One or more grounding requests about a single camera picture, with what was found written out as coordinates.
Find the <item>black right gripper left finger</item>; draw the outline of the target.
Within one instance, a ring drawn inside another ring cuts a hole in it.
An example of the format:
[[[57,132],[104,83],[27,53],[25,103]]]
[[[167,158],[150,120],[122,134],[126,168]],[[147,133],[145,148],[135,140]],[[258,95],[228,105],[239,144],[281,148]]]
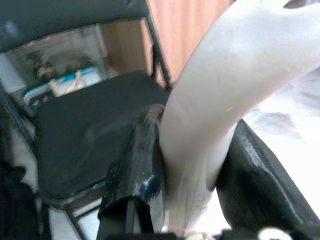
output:
[[[97,239],[162,230],[166,180],[159,128],[163,113],[163,105],[152,104],[133,119],[123,148],[107,172]]]

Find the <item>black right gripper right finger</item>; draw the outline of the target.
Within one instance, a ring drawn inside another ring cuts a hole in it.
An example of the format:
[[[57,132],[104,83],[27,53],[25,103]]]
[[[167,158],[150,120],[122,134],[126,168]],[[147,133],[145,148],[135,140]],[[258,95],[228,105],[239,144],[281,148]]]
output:
[[[319,235],[320,219],[272,150],[244,120],[235,128],[216,190],[233,230],[276,227],[290,235]]]

